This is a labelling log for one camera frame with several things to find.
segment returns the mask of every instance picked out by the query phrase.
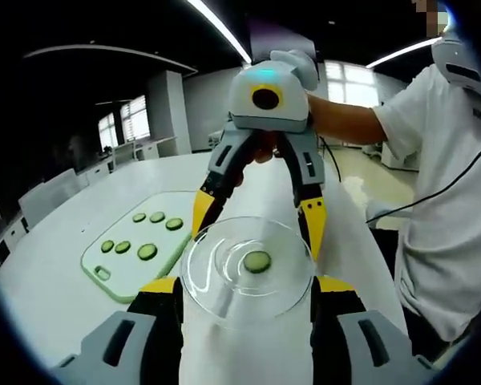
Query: black cable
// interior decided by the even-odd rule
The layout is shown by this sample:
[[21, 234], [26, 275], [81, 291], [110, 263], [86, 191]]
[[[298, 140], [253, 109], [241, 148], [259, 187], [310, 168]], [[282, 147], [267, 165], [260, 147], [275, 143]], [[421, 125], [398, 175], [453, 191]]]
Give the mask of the black cable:
[[475, 162], [477, 162], [480, 157], [481, 157], [481, 151], [478, 152], [478, 155], [475, 156], [475, 158], [467, 166], [467, 168], [465, 168], [463, 171], [461, 171], [461, 173], [456, 178], [454, 178], [454, 180], [451, 183], [449, 183], [446, 187], [442, 188], [440, 191], [437, 191], [434, 194], [428, 195], [427, 197], [421, 198], [416, 202], [410, 203], [409, 205], [402, 206], [402, 207], [399, 207], [397, 209], [391, 210], [388, 213], [384, 213], [384, 214], [381, 214], [381, 215], [377, 215], [374, 218], [370, 218], [368, 221], [366, 221], [366, 223], [370, 223], [372, 221], [377, 221], [378, 219], [383, 218], [383, 217], [387, 217], [387, 216], [389, 216], [393, 213], [396, 213], [397, 211], [409, 209], [410, 207], [413, 207], [415, 205], [418, 205], [419, 203], [423, 203], [424, 201], [428, 201], [431, 198], [435, 198], [438, 195], [445, 193], [449, 188], [454, 186], [458, 182], [458, 180], [462, 179], [465, 176], [465, 174], [467, 174], [469, 172], [469, 170], [472, 168], [472, 166], [474, 166]]
[[335, 165], [335, 168], [337, 169], [338, 181], [342, 182], [342, 177], [341, 177], [341, 174], [340, 174], [340, 168], [338, 167], [337, 160], [335, 159], [335, 156], [333, 155], [333, 152], [331, 151], [331, 148], [329, 148], [329, 145], [326, 143], [326, 141], [324, 140], [324, 138], [322, 136], [317, 136], [317, 137], [322, 141], [322, 144], [324, 146], [322, 148], [322, 157], [324, 158], [324, 149], [327, 149], [328, 152], [329, 152], [329, 155], [331, 156], [333, 164]]

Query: cucumber slice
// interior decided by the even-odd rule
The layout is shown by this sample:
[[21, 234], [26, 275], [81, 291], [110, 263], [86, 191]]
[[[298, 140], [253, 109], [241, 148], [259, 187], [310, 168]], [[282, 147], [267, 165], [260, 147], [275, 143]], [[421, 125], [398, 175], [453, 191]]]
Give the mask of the cucumber slice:
[[166, 229], [169, 231], [175, 231], [177, 229], [181, 229], [183, 225], [184, 221], [182, 221], [180, 218], [171, 218], [166, 222]]
[[161, 211], [157, 211], [156, 213], [153, 213], [152, 216], [150, 217], [150, 222], [158, 223], [160, 221], [163, 221], [165, 217], [166, 215], [164, 213], [162, 213]]
[[105, 241], [102, 243], [102, 253], [108, 253], [114, 247], [113, 241]]
[[157, 255], [157, 246], [153, 245], [152, 243], [142, 245], [141, 247], [139, 247], [139, 250], [137, 250], [137, 257], [139, 257], [143, 261], [149, 261], [155, 255]]
[[134, 215], [131, 219], [137, 223], [137, 222], [142, 222], [144, 221], [144, 218], [146, 218], [146, 214], [145, 213], [138, 213], [136, 215]]
[[126, 253], [129, 249], [130, 249], [130, 242], [123, 241], [116, 245], [114, 251], [117, 252], [117, 254], [123, 254], [123, 253]]
[[247, 271], [259, 274], [271, 266], [271, 257], [265, 251], [252, 251], [246, 254], [243, 263]]

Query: white table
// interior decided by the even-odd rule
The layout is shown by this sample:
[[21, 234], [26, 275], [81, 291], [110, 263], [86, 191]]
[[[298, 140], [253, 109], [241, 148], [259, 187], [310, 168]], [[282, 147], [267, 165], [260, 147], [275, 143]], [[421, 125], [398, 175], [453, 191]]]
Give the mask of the white table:
[[[154, 193], [196, 190], [209, 153], [129, 164], [84, 189], [22, 238], [0, 270], [0, 287], [13, 320], [42, 363], [53, 366], [80, 352], [81, 339], [117, 310], [81, 270], [84, 250], [98, 235]], [[319, 271], [350, 282], [367, 309], [383, 313], [406, 333], [385, 261], [363, 218], [326, 165], [328, 223]], [[225, 206], [222, 218], [265, 216], [298, 232], [288, 170], [283, 160], [253, 164]], [[177, 274], [178, 267], [172, 273]]]

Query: glass rim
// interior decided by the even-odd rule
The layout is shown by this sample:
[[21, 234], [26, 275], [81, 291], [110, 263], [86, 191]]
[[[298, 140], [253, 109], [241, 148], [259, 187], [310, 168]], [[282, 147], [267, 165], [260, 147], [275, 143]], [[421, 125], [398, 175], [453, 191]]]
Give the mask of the glass rim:
[[[301, 303], [303, 303], [303, 301], [305, 300], [306, 298], [306, 295], [307, 293], [310, 291], [310, 288], [313, 284], [313, 279], [315, 278], [315, 263], [313, 262], [313, 258], [312, 258], [312, 252], [310, 250], [310, 247], [307, 245], [307, 243], [305, 242], [305, 240], [303, 239], [303, 237], [297, 233], [293, 228], [291, 228], [290, 226], [287, 226], [279, 221], [275, 221], [274, 219], [270, 219], [270, 218], [264, 218], [264, 217], [257, 217], [257, 216], [249, 216], [249, 215], [246, 215], [246, 216], [242, 216], [242, 217], [230, 217], [230, 218], [225, 218], [225, 219], [221, 219], [220, 221], [216, 221], [214, 223], [211, 223], [210, 225], [208, 225], [207, 227], [203, 228], [197, 235], [195, 238], [192, 238], [189, 240], [189, 242], [187, 243], [187, 245], [185, 246], [184, 248], [184, 256], [182, 258], [182, 261], [181, 262], [184, 262], [184, 260], [188, 259], [188, 255], [192, 252], [192, 250], [197, 247], [197, 245], [199, 245], [199, 242], [200, 240], [206, 236], [207, 232], [208, 232], [208, 229], [210, 229], [211, 227], [215, 226], [215, 225], [218, 225], [218, 224], [221, 224], [221, 223], [224, 223], [224, 222], [227, 222], [227, 221], [232, 221], [232, 220], [242, 220], [242, 219], [255, 219], [257, 221], [263, 221], [263, 222], [270, 222], [270, 223], [273, 223], [275, 225], [279, 225], [287, 230], [289, 230], [290, 232], [292, 232], [294, 235], [297, 236], [297, 238], [301, 241], [301, 243], [305, 246], [305, 250], [306, 250], [306, 254], [307, 254], [307, 258], [309, 260], [309, 264], [310, 266], [312, 267], [312, 269], [310, 269], [310, 277], [309, 277], [309, 280], [306, 284], [306, 287], [305, 289], [303, 290], [303, 293], [301, 294], [301, 296], [299, 297], [298, 300], [295, 301], [294, 304], [291, 305], [291, 307], [289, 307], [288, 309], [285, 309], [283, 310], [282, 312], [278, 313], [278, 314], [275, 314], [271, 319], [275, 319], [275, 318], [278, 318], [278, 317], [281, 317], [283, 316], [284, 314], [287, 314], [288, 312], [290, 312], [292, 309], [294, 309], [295, 307], [299, 306]], [[191, 250], [188, 251], [188, 247], [192, 244], [192, 248]], [[192, 301], [198, 305], [198, 307], [200, 309], [202, 309], [203, 311], [205, 311], [207, 314], [210, 314], [214, 319], [216, 319], [218, 321], [219, 324], [221, 324], [222, 327], [225, 327], [224, 324], [225, 323], [228, 323], [228, 321], [225, 319], [225, 318], [222, 318], [220, 316], [218, 316], [217, 314], [213, 313], [211, 310], [205, 308], [201, 303], [199, 303], [197, 300], [196, 300], [196, 297], [192, 296], [191, 295], [191, 290], [189, 290], [188, 288], [188, 283], [187, 283], [187, 280], [184, 279], [184, 275], [182, 274], [183, 270], [185, 269], [185, 264], [184, 263], [181, 263], [180, 264], [180, 280], [182, 281], [182, 286], [184, 288], [184, 290], [187, 292], [188, 296], [192, 299]], [[267, 319], [262, 319], [262, 320], [258, 320], [258, 321], [254, 321], [254, 322], [248, 322], [248, 324], [253, 324], [253, 323], [259, 323], [259, 322], [267, 322], [269, 320], [269, 318]], [[240, 327], [233, 327], [233, 326], [228, 326], [227, 327], [228, 329], [240, 329]]]

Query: white t-shirt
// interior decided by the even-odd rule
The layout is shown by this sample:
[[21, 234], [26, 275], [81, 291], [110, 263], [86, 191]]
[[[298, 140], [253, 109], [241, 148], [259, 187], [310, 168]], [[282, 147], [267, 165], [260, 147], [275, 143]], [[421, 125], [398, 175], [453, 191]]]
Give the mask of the white t-shirt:
[[[415, 200], [453, 181], [481, 150], [481, 101], [425, 68], [375, 107], [394, 156], [422, 149]], [[451, 189], [413, 208], [399, 232], [395, 285], [401, 303], [445, 341], [481, 309], [481, 158]]]

